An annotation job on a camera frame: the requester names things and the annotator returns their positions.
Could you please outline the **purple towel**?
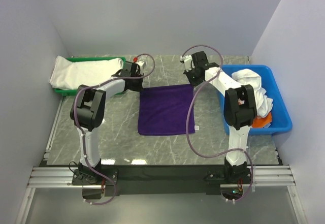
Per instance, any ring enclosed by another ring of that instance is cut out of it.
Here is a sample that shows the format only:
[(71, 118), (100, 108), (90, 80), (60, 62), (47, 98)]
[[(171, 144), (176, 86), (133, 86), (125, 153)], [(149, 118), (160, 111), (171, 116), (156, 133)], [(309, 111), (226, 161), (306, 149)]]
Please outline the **purple towel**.
[(190, 84), (143, 89), (140, 92), (138, 133), (143, 136), (184, 135), (192, 97)]

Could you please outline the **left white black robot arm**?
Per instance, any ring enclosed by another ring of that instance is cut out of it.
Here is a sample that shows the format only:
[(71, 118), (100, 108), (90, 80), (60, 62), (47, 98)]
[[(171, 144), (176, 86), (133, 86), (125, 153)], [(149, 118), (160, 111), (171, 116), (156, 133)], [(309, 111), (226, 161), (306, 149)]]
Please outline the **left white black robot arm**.
[(108, 81), (99, 85), (78, 87), (70, 112), (78, 131), (81, 149), (78, 170), (74, 173), (75, 178), (90, 184), (101, 181), (99, 127), (104, 119), (106, 100), (127, 90), (140, 92), (143, 89), (144, 64), (143, 61), (127, 61)]

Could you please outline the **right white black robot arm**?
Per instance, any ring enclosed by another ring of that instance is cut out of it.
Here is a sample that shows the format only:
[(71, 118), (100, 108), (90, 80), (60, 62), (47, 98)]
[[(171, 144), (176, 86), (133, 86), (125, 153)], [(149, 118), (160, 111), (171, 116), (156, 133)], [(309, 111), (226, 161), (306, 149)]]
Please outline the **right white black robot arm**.
[(186, 119), (186, 136), (189, 136), (189, 115), (193, 109), (198, 93), (204, 85), (211, 84), (224, 97), (224, 119), (229, 127), (228, 150), (225, 154), (224, 171), (221, 180), (235, 183), (245, 176), (250, 177), (247, 168), (247, 141), (252, 123), (257, 117), (253, 87), (242, 85), (227, 75), (216, 63), (210, 63), (205, 52), (183, 55), (180, 62), (184, 64), (185, 74), (193, 86), (200, 86), (195, 92)]

